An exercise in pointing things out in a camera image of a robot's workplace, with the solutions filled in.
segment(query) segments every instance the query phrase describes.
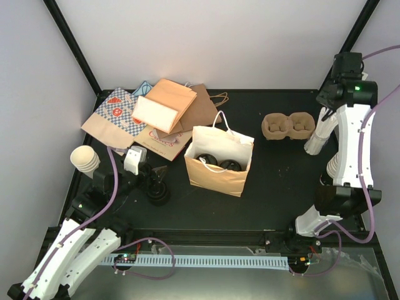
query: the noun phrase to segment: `gray floor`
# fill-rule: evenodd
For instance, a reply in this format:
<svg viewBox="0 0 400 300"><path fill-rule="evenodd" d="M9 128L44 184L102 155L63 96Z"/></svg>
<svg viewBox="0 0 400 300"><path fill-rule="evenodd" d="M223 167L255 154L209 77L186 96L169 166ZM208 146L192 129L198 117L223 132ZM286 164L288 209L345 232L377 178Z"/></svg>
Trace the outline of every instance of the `gray floor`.
<svg viewBox="0 0 400 300"><path fill-rule="evenodd" d="M310 273L327 269L335 250L325 249L322 262ZM164 268L135 268L153 276ZM81 284L72 300L330 300L389 299L372 249L344 249L339 266L330 274L315 278L293 277L286 271L257 269L176 269L164 281L149 281L115 275L111 267L97 267Z"/></svg>

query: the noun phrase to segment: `black metal frame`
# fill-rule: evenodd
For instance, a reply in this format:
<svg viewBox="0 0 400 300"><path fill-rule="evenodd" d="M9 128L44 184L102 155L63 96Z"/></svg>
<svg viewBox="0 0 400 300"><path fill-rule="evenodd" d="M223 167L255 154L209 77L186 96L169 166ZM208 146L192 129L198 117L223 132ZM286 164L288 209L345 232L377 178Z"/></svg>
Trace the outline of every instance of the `black metal frame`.
<svg viewBox="0 0 400 300"><path fill-rule="evenodd" d="M72 31L70 30L60 8L57 5L56 0L43 0L46 4L49 12L51 13L54 21L56 22L61 34L64 36L69 48L71 49L74 57L76 58L79 66L89 81L94 93L97 96L97 101L94 109L96 109L109 95L110 90L102 90L94 77L88 62L86 61L77 41L75 40ZM351 51L355 45L358 37L362 33L365 25L369 18L374 12L376 6L380 0L367 0L360 15L358 16L354 26L352 27L349 35L347 36L341 52ZM90 135L86 135L83 144L91 144L93 138ZM81 173L75 170L72 177L71 186L69 188L66 202L62 210L61 218L59 223L61 224L66 210L69 207L71 200L75 197L78 191L79 182L81 179ZM368 233L365 231L365 226L361 216L356 216L359 223L359 231L355 232L354 235L358 238L366 238ZM58 227L51 227L48 229L46 237L44 239L37 263L44 257L49 245L54 241L59 231ZM203 245L203 246L247 246L247 247L260 247L265 245L266 232L265 231L201 231L201 230L167 230L167 229L136 229L138 236L153 236L164 240L166 243L174 245ZM330 236L324 239L323 246L336 247L338 244L336 236ZM350 240L347 236L342 235L343 247L354 247L354 248L373 248L376 259L379 264L379 268L384 279L384 283L389 294L390 299L399 299L394 288L393 281L390 277L388 266L382 253L382 249L379 245L378 238L376 235L372 241L368 244L358 244Z"/></svg>

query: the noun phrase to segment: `stack of cups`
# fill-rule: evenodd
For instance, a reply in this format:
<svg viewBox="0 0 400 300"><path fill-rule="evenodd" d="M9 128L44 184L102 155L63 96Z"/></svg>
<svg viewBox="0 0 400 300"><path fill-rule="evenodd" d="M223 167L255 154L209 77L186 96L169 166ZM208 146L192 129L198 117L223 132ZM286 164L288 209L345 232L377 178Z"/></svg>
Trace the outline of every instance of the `stack of cups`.
<svg viewBox="0 0 400 300"><path fill-rule="evenodd" d="M81 171L90 178L93 178L93 172L100 164L98 154L90 146L76 148L71 153L70 160L78 171Z"/></svg>

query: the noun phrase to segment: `paper cup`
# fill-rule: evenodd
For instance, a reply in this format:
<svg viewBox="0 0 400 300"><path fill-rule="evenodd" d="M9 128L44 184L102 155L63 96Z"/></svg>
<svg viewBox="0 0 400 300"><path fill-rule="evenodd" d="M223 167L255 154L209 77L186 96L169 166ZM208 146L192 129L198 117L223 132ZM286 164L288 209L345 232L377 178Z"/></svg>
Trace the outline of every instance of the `paper cup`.
<svg viewBox="0 0 400 300"><path fill-rule="evenodd" d="M99 167L100 159L93 148L90 146L79 146L70 156L72 164L78 171L93 178L93 172Z"/></svg>

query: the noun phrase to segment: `checkered paper bag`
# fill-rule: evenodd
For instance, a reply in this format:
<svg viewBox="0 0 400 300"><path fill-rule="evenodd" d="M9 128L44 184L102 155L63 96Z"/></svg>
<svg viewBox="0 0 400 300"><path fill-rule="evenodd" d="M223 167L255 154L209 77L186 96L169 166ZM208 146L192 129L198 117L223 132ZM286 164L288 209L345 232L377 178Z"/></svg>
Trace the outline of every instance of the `checkered paper bag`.
<svg viewBox="0 0 400 300"><path fill-rule="evenodd" d="M115 148L127 148L146 124L132 118L139 96L145 96L152 86L144 81L132 94L120 87L113 91L82 125L92 137Z"/></svg>

